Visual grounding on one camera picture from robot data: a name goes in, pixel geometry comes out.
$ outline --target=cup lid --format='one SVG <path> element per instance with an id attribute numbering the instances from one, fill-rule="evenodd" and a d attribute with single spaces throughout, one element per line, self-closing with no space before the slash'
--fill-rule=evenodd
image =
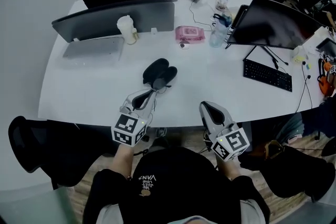
<path id="1" fill-rule="evenodd" d="M 133 25 L 133 20 L 130 17 L 130 15 L 120 17 L 119 20 L 117 21 L 118 28 L 130 27 L 132 25 Z"/>

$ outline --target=wooden floor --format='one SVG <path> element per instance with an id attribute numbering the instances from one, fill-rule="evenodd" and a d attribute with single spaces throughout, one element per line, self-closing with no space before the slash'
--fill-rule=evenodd
<path id="1" fill-rule="evenodd" d="M 203 142 L 203 128 L 196 128 L 196 127 L 185 127 L 185 128 L 172 128 L 168 130 L 168 135 L 175 135 L 182 137 L 182 144 L 184 147 L 189 148 L 195 152 L 200 152 L 204 148 Z M 138 145 L 135 147 L 135 151 L 141 151 L 143 149 L 148 148 L 151 145 L 151 142 L 154 137 L 153 131 L 149 131 L 151 134 L 151 140 L 147 143 L 140 141 Z M 291 146 L 295 148 L 309 148 L 309 149 L 322 149 L 324 145 L 329 141 L 329 139 L 322 135 L 321 139 L 316 141 L 314 139 L 315 135 L 311 135 L 305 138 L 302 138 Z M 321 151 L 312 151 L 306 150 L 304 151 L 306 154 L 320 157 Z M 204 155 L 208 158 L 214 165 L 216 165 L 215 155 L 213 152 L 205 152 Z M 135 156 L 133 161 L 133 171 L 139 162 L 141 155 Z M 68 188 L 70 200 L 74 211 L 76 213 L 77 219 L 79 222 L 82 221 L 82 214 L 84 210 L 85 203 L 87 201 L 90 187 L 92 184 L 92 179 L 96 172 L 108 168 L 109 164 L 112 162 L 113 157 L 99 157 L 94 164 L 90 167 L 88 172 L 85 174 L 82 181 L 73 188 Z M 336 163 L 336 157 L 332 156 L 326 159 L 328 162 Z M 239 167 L 239 162 L 235 160 L 236 166 Z M 252 178 L 255 187 L 263 196 L 264 200 L 266 201 L 267 205 L 271 210 L 271 221 L 275 221 L 279 219 L 281 216 L 287 214 L 293 208 L 297 208 L 303 204 L 308 197 L 305 194 L 298 194 L 294 197 L 282 199 L 275 196 L 271 190 L 269 189 L 267 183 L 265 182 L 263 176 L 260 172 L 251 172 L 246 169 L 242 169 L 239 167 L 239 171 L 242 175 L 248 175 Z"/>

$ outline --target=white desk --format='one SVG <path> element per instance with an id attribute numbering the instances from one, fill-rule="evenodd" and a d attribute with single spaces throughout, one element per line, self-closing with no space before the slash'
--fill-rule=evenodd
<path id="1" fill-rule="evenodd" d="M 252 0 L 230 0 L 228 6 L 250 4 Z M 175 3 L 175 27 L 179 25 L 207 26 L 194 23 L 189 11 L 189 0 Z M 211 23 L 211 9 L 215 0 L 193 4 L 196 21 Z M 70 13 L 85 9 L 82 1 L 75 2 Z M 232 45 L 225 50 L 208 44 L 191 45 L 182 50 L 175 42 L 175 32 L 156 35 L 140 33 L 134 45 L 124 44 L 120 61 L 111 67 L 69 69 L 60 58 L 68 44 L 57 37 L 46 69 L 41 90 L 38 116 L 42 119 L 111 126 L 119 107 L 133 92 L 144 89 L 142 74 L 153 61 L 163 57 L 176 66 L 178 73 L 172 87 L 157 98 L 152 127 L 200 126 L 198 106 L 201 101 L 212 101 L 225 107 L 236 122 L 259 120 L 294 113 L 302 94 L 304 79 L 301 65 L 279 65 L 293 77 L 293 92 L 288 92 L 243 77 L 242 59 L 252 46 Z M 308 42 L 318 44 L 324 38 L 313 37 Z M 290 50 L 273 49 L 285 61 L 290 61 Z M 274 67 L 262 49 L 256 48 L 249 59 Z M 313 107 L 322 101 L 316 77 L 317 60 L 311 61 L 312 79 L 308 81 Z M 299 111 L 310 109 L 305 91 Z"/>

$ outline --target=pink package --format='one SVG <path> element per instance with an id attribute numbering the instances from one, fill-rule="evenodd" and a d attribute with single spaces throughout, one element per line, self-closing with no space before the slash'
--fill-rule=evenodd
<path id="1" fill-rule="evenodd" d="M 177 43 L 188 41 L 190 44 L 202 43 L 205 39 L 204 30 L 195 26 L 178 26 L 175 29 Z"/>

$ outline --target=keyboard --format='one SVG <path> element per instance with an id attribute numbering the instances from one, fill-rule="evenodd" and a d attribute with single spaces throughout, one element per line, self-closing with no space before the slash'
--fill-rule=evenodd
<path id="1" fill-rule="evenodd" d="M 291 75 L 248 59 L 244 60 L 244 77 L 292 91 Z"/>

